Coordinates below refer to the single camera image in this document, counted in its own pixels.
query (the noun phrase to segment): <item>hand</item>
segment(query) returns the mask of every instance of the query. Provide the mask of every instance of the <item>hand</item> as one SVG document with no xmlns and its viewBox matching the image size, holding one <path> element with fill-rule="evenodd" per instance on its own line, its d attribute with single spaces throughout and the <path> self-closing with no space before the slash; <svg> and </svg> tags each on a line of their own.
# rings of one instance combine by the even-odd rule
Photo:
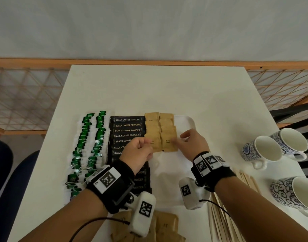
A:
<svg viewBox="0 0 308 242">
<path fill-rule="evenodd" d="M 191 162 L 197 154 L 200 154 L 203 151 L 210 151 L 206 139 L 193 128 L 182 133 L 180 138 L 187 139 L 184 141 L 182 139 L 174 138 L 171 141 L 181 150 L 185 158 Z"/>
<path fill-rule="evenodd" d="M 136 173 L 146 161 L 153 157 L 152 140 L 148 137 L 133 138 L 121 153 L 120 160 L 125 162 Z"/>
</svg>

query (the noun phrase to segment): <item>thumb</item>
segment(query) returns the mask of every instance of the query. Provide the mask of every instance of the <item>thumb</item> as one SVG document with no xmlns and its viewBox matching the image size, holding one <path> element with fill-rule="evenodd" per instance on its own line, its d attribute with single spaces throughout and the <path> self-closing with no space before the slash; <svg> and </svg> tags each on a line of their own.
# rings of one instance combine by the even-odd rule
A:
<svg viewBox="0 0 308 242">
<path fill-rule="evenodd" d="M 153 147 L 150 144 L 144 144 L 139 151 L 144 154 L 145 156 L 148 156 L 149 154 L 153 153 Z"/>
<path fill-rule="evenodd" d="M 182 149 L 184 145 L 186 145 L 186 142 L 182 141 L 180 138 L 172 138 L 171 142 L 178 147 L 179 149 Z"/>
</svg>

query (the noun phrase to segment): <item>mug handle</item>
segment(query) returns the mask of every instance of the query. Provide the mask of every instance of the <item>mug handle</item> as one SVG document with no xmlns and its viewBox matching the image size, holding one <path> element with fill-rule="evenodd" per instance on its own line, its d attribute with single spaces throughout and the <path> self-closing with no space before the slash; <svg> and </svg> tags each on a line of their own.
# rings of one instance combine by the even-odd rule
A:
<svg viewBox="0 0 308 242">
<path fill-rule="evenodd" d="M 299 212 L 301 212 L 303 215 L 305 215 L 306 217 L 308 217 L 308 213 L 305 210 L 302 209 L 298 209 Z"/>
<path fill-rule="evenodd" d="M 265 170 L 267 168 L 267 163 L 264 160 L 255 160 L 255 161 L 253 161 L 253 167 L 254 167 L 255 170 L 261 170 L 262 171 L 262 170 Z"/>
<path fill-rule="evenodd" d="M 289 157 L 291 160 L 296 160 L 296 161 L 303 161 L 303 160 L 306 160 L 307 155 L 306 155 L 304 152 L 298 152 L 297 154 L 302 155 L 302 158 L 296 158 L 295 155 L 289 155 L 288 157 Z"/>
</svg>

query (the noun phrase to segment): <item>gray wall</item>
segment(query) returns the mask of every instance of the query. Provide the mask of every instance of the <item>gray wall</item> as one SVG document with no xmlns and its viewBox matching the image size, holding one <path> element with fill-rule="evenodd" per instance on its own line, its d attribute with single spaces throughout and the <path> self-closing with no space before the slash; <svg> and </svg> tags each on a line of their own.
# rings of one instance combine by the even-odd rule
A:
<svg viewBox="0 0 308 242">
<path fill-rule="evenodd" d="M 308 0 L 0 0 L 0 56 L 308 60 Z"/>
</svg>

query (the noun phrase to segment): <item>person's left hand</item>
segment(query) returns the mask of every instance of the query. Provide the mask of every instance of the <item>person's left hand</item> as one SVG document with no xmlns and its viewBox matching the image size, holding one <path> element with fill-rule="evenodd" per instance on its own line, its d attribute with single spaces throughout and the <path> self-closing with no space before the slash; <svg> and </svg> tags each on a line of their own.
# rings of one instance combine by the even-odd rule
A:
<svg viewBox="0 0 308 242">
<path fill-rule="evenodd" d="M 121 153 L 120 160 L 125 162 L 136 173 L 146 161 L 153 157 L 152 140 L 148 137 L 133 138 Z"/>
</svg>

